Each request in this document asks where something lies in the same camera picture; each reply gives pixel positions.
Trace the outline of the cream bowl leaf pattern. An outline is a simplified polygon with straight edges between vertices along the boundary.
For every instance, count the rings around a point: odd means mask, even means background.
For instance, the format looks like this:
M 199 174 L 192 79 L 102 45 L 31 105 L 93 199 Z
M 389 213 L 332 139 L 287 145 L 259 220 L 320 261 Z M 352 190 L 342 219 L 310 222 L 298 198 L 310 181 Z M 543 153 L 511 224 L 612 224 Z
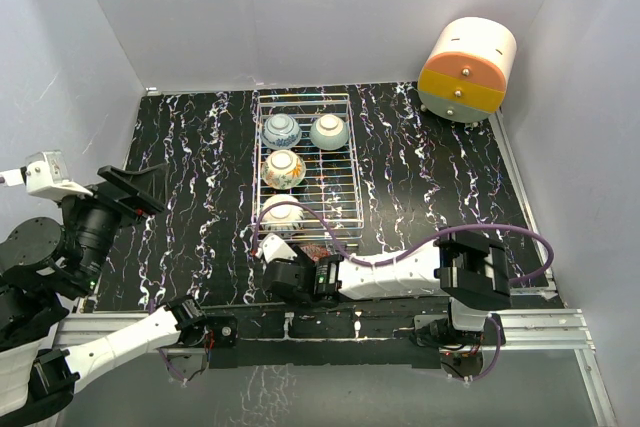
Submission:
M 261 166 L 261 179 L 275 190 L 299 186 L 306 176 L 306 164 L 295 152 L 287 149 L 271 152 Z

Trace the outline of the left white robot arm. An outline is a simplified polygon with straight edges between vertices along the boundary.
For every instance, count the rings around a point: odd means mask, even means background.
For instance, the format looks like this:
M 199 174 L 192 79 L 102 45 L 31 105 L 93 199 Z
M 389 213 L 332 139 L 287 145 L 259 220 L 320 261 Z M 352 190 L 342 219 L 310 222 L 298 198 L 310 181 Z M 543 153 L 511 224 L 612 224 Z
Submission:
M 101 182 L 81 186 L 58 162 L 37 160 L 1 175 L 4 186 L 53 201 L 62 219 L 34 217 L 1 244 L 1 423 L 29 426 L 55 415 L 102 375 L 151 351 L 194 346 L 206 316 L 193 297 L 155 308 L 142 320 L 66 349 L 45 348 L 51 328 L 69 311 L 63 298 L 89 295 L 116 234 L 164 212 L 167 168 L 104 166 Z

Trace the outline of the red patterned bowl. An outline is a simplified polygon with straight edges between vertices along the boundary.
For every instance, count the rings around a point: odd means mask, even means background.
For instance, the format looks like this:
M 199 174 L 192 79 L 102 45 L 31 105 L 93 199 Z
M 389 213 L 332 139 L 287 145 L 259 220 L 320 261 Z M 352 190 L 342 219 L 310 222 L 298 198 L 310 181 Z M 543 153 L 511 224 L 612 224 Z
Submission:
M 326 246 L 319 244 L 304 244 L 300 246 L 300 249 L 314 262 L 332 254 Z

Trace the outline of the white bowl brown rim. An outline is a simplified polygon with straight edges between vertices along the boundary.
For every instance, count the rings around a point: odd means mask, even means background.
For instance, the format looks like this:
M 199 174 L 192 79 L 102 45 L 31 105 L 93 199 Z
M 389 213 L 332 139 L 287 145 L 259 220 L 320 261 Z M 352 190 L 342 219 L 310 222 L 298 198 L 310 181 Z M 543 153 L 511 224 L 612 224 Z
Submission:
M 262 205 L 267 209 L 260 227 L 267 231 L 289 232 L 299 230 L 304 212 L 299 202 L 291 195 L 276 194 L 270 196 Z

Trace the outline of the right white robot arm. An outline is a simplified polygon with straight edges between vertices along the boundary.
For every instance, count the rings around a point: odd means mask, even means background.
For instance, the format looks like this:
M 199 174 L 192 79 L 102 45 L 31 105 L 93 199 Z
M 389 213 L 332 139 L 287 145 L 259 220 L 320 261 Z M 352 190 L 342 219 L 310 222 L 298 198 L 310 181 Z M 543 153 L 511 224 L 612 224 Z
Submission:
M 264 290 L 293 305 L 447 294 L 445 317 L 415 326 L 418 345 L 478 345 L 489 314 L 512 305 L 503 245 L 475 232 L 454 232 L 396 254 L 319 259 L 271 233 L 257 255 L 265 264 Z

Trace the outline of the blue white patterned bowl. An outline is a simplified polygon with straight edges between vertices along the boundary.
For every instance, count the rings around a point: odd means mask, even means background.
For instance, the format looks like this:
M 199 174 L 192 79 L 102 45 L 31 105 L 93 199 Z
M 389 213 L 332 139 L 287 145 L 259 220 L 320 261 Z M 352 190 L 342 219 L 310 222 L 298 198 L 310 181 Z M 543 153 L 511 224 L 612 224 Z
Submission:
M 291 149 L 301 137 L 302 130 L 298 122 L 282 113 L 269 116 L 261 130 L 262 143 L 271 150 Z

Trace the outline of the pale green bowl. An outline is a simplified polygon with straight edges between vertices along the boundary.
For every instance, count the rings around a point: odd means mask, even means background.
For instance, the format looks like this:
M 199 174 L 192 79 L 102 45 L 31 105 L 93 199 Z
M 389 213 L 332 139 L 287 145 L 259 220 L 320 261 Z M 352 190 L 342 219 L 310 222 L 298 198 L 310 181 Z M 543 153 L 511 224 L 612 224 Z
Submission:
M 349 131 L 347 124 L 340 117 L 325 114 L 313 122 L 309 137 L 315 147 L 325 151 L 335 151 L 348 143 Z

